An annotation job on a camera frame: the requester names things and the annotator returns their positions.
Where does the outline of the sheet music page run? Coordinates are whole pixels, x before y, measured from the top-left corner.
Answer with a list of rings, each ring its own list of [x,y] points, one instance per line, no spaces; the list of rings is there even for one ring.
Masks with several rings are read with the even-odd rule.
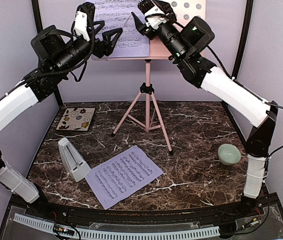
[[[138,0],[94,0],[96,21],[105,21],[104,28],[97,34],[122,28],[123,32],[117,41],[110,58],[142,58],[150,55],[149,39],[141,35],[135,27],[132,13],[144,21],[138,9]]]
[[[107,210],[163,174],[163,171],[134,145],[94,167],[85,177],[102,207]]]

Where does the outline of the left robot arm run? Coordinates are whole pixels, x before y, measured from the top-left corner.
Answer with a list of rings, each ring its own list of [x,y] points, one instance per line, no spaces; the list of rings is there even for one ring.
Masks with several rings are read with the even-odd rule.
[[[72,32],[51,25],[31,40],[40,64],[0,98],[0,132],[23,112],[49,97],[73,70],[85,68],[91,55],[102,58],[113,53],[123,29],[107,30],[102,33],[102,39],[96,38],[95,35],[104,25],[103,20],[92,24],[74,21]],[[3,161],[1,151],[0,183],[32,204],[33,211],[41,218],[52,214],[52,206],[46,203],[46,196],[40,187]]]

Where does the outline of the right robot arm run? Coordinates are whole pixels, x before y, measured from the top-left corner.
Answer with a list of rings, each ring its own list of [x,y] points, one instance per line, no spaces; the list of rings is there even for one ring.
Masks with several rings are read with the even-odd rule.
[[[252,124],[246,140],[248,157],[246,182],[243,189],[245,199],[237,205],[236,212],[247,217],[256,209],[256,199],[261,191],[267,162],[271,157],[269,148],[274,135],[279,105],[253,93],[201,55],[202,50],[214,39],[210,26],[195,16],[183,29],[174,27],[174,13],[146,13],[145,23],[133,14],[137,31],[150,40],[158,37],[170,52],[183,78],[198,89],[203,89],[231,105]]]

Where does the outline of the floral square plate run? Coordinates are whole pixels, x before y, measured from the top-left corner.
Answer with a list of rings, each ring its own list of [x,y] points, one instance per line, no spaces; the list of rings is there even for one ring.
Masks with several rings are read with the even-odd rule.
[[[95,108],[67,108],[57,124],[58,131],[87,132],[95,113]]]

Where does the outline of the white metronome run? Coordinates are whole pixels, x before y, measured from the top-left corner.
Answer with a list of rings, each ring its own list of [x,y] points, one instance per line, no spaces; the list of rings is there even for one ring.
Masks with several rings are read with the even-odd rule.
[[[92,169],[66,137],[58,141],[58,149],[66,172],[75,182],[81,181],[90,173]]]

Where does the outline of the green ceramic bowl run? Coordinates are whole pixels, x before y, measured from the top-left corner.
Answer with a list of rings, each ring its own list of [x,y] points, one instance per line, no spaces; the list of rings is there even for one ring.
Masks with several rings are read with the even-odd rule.
[[[238,148],[232,144],[222,144],[217,151],[218,158],[223,165],[232,166],[237,164],[242,156]]]

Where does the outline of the black frame post right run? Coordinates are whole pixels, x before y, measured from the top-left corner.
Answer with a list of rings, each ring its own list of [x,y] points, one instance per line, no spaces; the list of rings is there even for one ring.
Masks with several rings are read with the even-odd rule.
[[[238,78],[239,71],[241,68],[242,60],[244,57],[244,52],[246,48],[247,38],[249,34],[249,28],[251,24],[252,12],[253,12],[254,1],[253,0],[246,0],[243,24],[238,44],[238,49],[236,53],[236,58],[234,62],[234,66],[232,69],[232,76],[236,79]]]

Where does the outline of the black front rail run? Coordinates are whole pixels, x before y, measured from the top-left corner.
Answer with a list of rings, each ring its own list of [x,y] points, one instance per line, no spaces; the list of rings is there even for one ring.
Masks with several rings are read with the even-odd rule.
[[[271,193],[269,197],[263,195],[259,199],[256,209],[260,211],[262,220],[265,220],[268,210],[269,220],[283,222],[283,208],[277,193]],[[56,203],[49,203],[51,209],[57,215],[57,223],[71,226],[87,226],[92,223],[102,224],[126,224],[126,225],[155,225],[155,224],[181,224],[188,222],[200,222],[201,224],[221,224],[229,225],[243,216],[236,211],[240,202],[227,203],[216,206],[206,206],[199,208],[188,208],[179,210],[102,210],[83,207],[66,206]],[[19,196],[13,195],[8,203],[5,214],[10,214],[13,210],[21,211],[31,216],[40,217],[34,210],[28,208]]]

